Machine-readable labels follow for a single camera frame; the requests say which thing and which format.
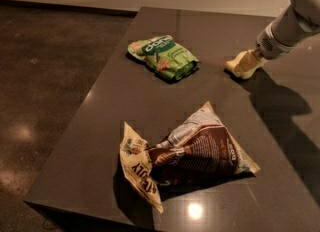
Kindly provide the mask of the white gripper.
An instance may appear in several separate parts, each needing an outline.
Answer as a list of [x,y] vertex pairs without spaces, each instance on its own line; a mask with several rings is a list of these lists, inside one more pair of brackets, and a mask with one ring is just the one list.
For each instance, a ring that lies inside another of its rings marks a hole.
[[[279,42],[272,32],[272,24],[269,24],[257,36],[256,49],[263,58],[273,60],[289,53],[292,47]],[[233,73],[235,76],[252,76],[261,66],[262,60],[259,55],[254,50],[249,50],[237,56]]]

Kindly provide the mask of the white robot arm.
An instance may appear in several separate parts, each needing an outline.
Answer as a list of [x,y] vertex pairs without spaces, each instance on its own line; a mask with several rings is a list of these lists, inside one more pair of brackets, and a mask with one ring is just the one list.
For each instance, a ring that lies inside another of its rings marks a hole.
[[257,36],[256,47],[227,61],[225,69],[237,78],[249,79],[267,60],[289,53],[319,32],[320,0],[290,0],[289,6]]

